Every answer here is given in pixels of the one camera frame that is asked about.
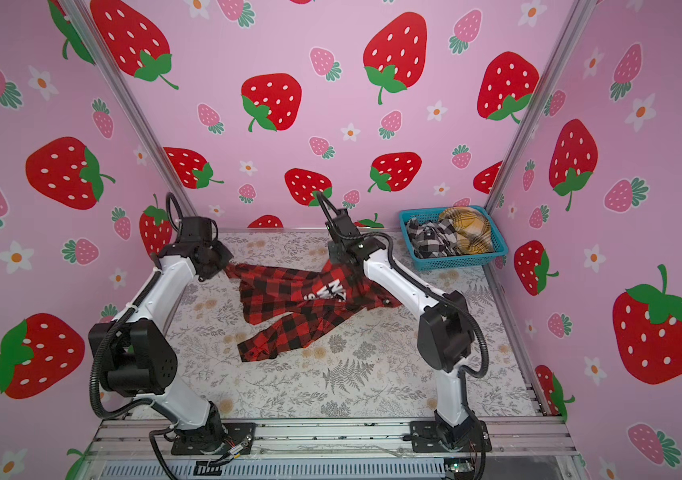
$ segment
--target red plaid shirt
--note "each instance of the red plaid shirt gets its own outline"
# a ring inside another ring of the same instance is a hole
[[[357,279],[347,266],[329,261],[321,272],[247,264],[230,264],[225,271],[241,280],[240,301],[248,323],[258,325],[292,312],[237,345],[243,362],[304,348],[362,309],[400,305],[378,283]]]

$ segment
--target strawberry wallpaper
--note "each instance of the strawberry wallpaper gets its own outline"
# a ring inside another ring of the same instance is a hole
[[[367,226],[484,204],[571,3],[89,5],[187,195],[242,228],[322,226],[315,190]]]
[[[82,464],[87,334],[168,242],[165,191],[58,2],[0,0],[1,479]]]
[[[681,1],[599,2],[501,188],[492,268],[590,477],[682,478]]]

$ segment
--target table surface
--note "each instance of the table surface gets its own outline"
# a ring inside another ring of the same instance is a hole
[[[395,256],[413,262],[402,237]],[[238,263],[320,270],[327,261],[324,232],[223,233]],[[490,370],[469,379],[469,405],[478,416],[535,415],[524,380],[481,267],[431,270],[419,275],[458,290],[488,342]],[[216,275],[187,287],[166,337],[179,373],[224,418],[428,417],[437,391],[431,367],[416,348],[418,321],[404,307],[360,312],[306,349],[275,360],[241,362],[237,344],[266,328],[245,322],[238,280]],[[479,353],[470,364],[479,367]],[[139,407],[132,418],[158,418]]]

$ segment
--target blue plastic basket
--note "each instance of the blue plastic basket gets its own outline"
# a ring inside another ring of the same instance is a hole
[[[418,258],[413,253],[413,244],[410,242],[410,237],[408,236],[408,229],[405,225],[412,218],[416,218],[419,221],[419,225],[425,224],[426,222],[437,222],[439,221],[439,215],[445,211],[448,206],[442,206],[442,208],[422,208],[418,210],[403,210],[399,214],[399,227],[403,231],[403,236],[405,238],[405,245],[408,247],[408,252],[413,258],[413,264],[416,270],[437,270],[441,268],[461,268],[462,266],[481,266],[489,264],[494,258],[501,255],[506,255],[509,253],[509,248],[506,246],[504,237],[501,236],[499,228],[495,225],[495,222],[488,212],[481,206],[471,205],[471,208],[475,208],[480,211],[488,220],[490,220],[491,228],[491,240],[493,242],[493,249],[495,252],[492,254],[482,254],[482,255],[461,255],[461,256],[442,256],[439,258]]]

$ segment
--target folded clothes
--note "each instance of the folded clothes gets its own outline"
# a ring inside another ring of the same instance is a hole
[[[248,264],[230,264],[225,271],[241,280],[246,322],[258,325],[291,312],[237,345],[243,362],[304,348],[362,309],[401,305],[378,283],[329,261],[320,272]]]
[[[443,211],[439,221],[419,225],[412,218],[405,225],[413,254],[418,258],[480,255],[494,252],[490,220],[470,206]]]

